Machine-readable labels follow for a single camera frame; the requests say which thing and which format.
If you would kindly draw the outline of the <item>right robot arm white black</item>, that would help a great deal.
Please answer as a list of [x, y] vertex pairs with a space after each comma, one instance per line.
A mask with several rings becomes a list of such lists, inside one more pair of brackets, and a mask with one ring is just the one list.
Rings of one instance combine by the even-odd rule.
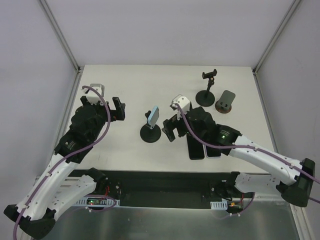
[[298, 160], [270, 151], [243, 135], [240, 131], [217, 124], [202, 107], [183, 109], [178, 103], [171, 108], [177, 113], [163, 122], [163, 132], [170, 142], [179, 137], [190, 137], [201, 147], [216, 150], [219, 154], [248, 162], [264, 174], [232, 171], [229, 178], [215, 186], [222, 198], [231, 199], [239, 194], [277, 193], [286, 202], [306, 207], [310, 201], [315, 178], [315, 162], [309, 158]]

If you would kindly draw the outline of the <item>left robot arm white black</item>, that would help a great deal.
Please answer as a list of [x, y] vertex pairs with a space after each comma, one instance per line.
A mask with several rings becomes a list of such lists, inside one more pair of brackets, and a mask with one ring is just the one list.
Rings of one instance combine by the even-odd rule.
[[87, 195], [108, 197], [106, 175], [94, 167], [86, 170], [67, 190], [58, 191], [94, 145], [105, 137], [110, 123], [125, 119], [126, 105], [118, 97], [112, 99], [115, 109], [110, 109], [108, 102], [100, 97], [82, 96], [80, 100], [82, 105], [71, 118], [69, 130], [55, 147], [45, 171], [21, 202], [10, 204], [3, 211], [14, 222], [15, 240], [19, 230], [41, 240], [76, 201]]

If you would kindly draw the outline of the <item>black round phone stand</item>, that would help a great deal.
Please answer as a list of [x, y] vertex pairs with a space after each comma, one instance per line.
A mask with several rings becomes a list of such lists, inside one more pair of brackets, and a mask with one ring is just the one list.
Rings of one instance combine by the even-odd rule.
[[160, 139], [162, 132], [157, 124], [151, 128], [146, 122], [146, 124], [141, 127], [139, 134], [144, 142], [155, 143]]

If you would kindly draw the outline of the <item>black phone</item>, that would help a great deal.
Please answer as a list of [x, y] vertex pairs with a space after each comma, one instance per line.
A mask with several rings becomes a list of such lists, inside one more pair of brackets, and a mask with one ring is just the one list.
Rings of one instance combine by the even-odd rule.
[[203, 145], [190, 135], [186, 136], [188, 156], [191, 160], [203, 160], [205, 158]]

